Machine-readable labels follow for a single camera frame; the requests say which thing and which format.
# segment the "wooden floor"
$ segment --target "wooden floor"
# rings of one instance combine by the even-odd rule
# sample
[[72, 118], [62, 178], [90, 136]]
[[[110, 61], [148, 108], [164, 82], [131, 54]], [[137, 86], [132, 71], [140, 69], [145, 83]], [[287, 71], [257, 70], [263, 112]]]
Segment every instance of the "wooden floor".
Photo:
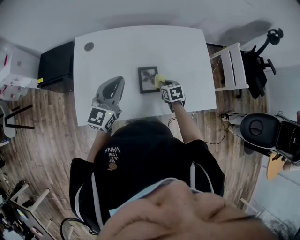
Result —
[[[209, 51], [212, 53], [215, 49], [209, 48]], [[212, 69], [217, 62], [218, 58], [215, 58]], [[223, 78], [221, 69], [217, 68], [214, 72], [215, 85]], [[217, 143], [223, 138], [224, 127], [219, 117], [221, 113], [266, 112], [266, 97], [254, 100], [248, 90], [243, 90], [242, 93], [242, 99], [236, 99], [237, 91], [217, 92], [216, 110], [195, 112], [193, 120], [198, 124], [205, 141]], [[35, 130], [18, 130], [16, 137], [10, 140], [11, 143], [0, 148], [6, 161], [2, 170], [7, 174], [0, 175], [1, 184], [4, 189], [11, 191], [19, 180], [26, 180], [30, 187], [19, 198], [19, 202], [27, 200], [31, 195], [40, 195], [49, 188], [48, 199], [41, 203], [36, 214], [45, 225], [52, 219], [49, 231], [57, 239], [61, 239], [61, 221], [74, 216], [68, 200], [71, 160], [87, 157], [97, 132], [87, 126], [77, 126], [74, 93], [58, 94], [46, 90], [30, 90], [18, 102], [9, 104], [10, 107], [33, 104], [33, 109], [20, 114], [16, 122], [34, 125]], [[172, 115], [160, 119], [167, 124], [170, 117]], [[113, 129], [118, 129], [124, 124], [116, 122]], [[171, 123], [170, 129], [175, 137], [181, 139], [176, 121]], [[262, 156], [258, 153], [246, 155], [241, 140], [227, 131], [225, 139], [219, 145], [209, 144], [209, 149], [225, 173], [224, 197], [242, 207], [239, 199], [250, 199]], [[85, 234], [75, 236], [78, 239], [95, 238]]]

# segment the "white stripe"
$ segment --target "white stripe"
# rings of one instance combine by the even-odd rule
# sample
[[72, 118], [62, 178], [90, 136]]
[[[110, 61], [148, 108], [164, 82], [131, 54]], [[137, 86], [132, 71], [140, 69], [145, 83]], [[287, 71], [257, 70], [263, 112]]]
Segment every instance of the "white stripe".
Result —
[[210, 181], [210, 178], [209, 178], [207, 172], [205, 171], [205, 169], [199, 163], [197, 163], [197, 165], [199, 165], [202, 168], [202, 170], [204, 171], [204, 173], [205, 173], [205, 175], [206, 175], [206, 177], [208, 179], [208, 182], [210, 183], [210, 191], [211, 191], [211, 193], [215, 193], [214, 188], [212, 187], [212, 184], [211, 184], [211, 181]]
[[190, 185], [191, 185], [191, 188], [196, 189], [195, 164], [194, 164], [194, 162], [192, 162], [189, 176], [190, 176]]
[[92, 187], [93, 187], [93, 196], [94, 196], [94, 206], [95, 206], [95, 214], [97, 218], [98, 225], [100, 229], [103, 228], [103, 221], [101, 216], [101, 209], [100, 209], [100, 202], [99, 202], [99, 195], [96, 186], [95, 174], [92, 174]]
[[82, 187], [83, 187], [83, 184], [81, 185], [81, 187], [79, 188], [79, 190], [77, 191], [76, 196], [75, 196], [75, 212], [76, 212], [77, 216], [84, 222], [84, 220], [81, 217], [80, 212], [79, 212], [79, 193], [80, 193], [80, 190]]

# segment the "desk leg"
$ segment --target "desk leg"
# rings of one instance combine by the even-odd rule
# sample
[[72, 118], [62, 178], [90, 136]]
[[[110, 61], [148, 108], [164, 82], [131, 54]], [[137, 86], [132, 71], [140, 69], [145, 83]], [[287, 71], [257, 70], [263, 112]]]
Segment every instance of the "desk leg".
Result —
[[46, 189], [42, 195], [36, 200], [36, 202], [29, 208], [30, 212], [33, 213], [39, 206], [39, 204], [43, 201], [43, 199], [47, 196], [50, 192], [49, 189]]
[[52, 220], [50, 219], [49, 222], [48, 222], [48, 225], [46, 227], [46, 230], [48, 230], [48, 228], [50, 227], [50, 224], [52, 223]]
[[71, 235], [72, 235], [73, 229], [74, 229], [74, 227], [73, 227], [73, 226], [71, 226], [71, 227], [70, 227], [69, 234], [67, 235], [67, 238], [68, 238], [69, 240], [70, 240], [70, 238], [71, 238]]
[[19, 190], [19, 191], [17, 191], [16, 193], [15, 193], [15, 195], [13, 195], [11, 198], [10, 198], [10, 200], [11, 201], [14, 201], [22, 192], [24, 192], [25, 191], [25, 189], [26, 188], [28, 188], [29, 187], [29, 185], [28, 184], [25, 184], [23, 187], [21, 187], [21, 189]]
[[240, 201], [245, 204], [247, 207], [251, 208], [255, 213], [258, 213], [258, 210], [252, 207], [244, 198], [241, 198]]

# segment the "yellow sponge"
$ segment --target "yellow sponge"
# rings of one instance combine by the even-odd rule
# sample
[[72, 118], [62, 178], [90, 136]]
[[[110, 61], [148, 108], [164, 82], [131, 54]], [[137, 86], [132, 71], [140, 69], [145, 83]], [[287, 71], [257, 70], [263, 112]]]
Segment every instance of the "yellow sponge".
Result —
[[156, 74], [156, 76], [154, 78], [155, 88], [160, 88], [160, 85], [161, 85], [160, 83], [163, 83], [163, 85], [165, 85], [165, 76]]

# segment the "photo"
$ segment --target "photo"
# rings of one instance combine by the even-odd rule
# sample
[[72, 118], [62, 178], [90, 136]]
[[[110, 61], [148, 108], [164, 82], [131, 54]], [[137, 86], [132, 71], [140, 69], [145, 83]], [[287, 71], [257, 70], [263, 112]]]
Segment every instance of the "photo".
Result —
[[139, 83], [141, 93], [159, 92], [160, 89], [156, 89], [154, 86], [155, 75], [158, 74], [157, 67], [139, 67]]

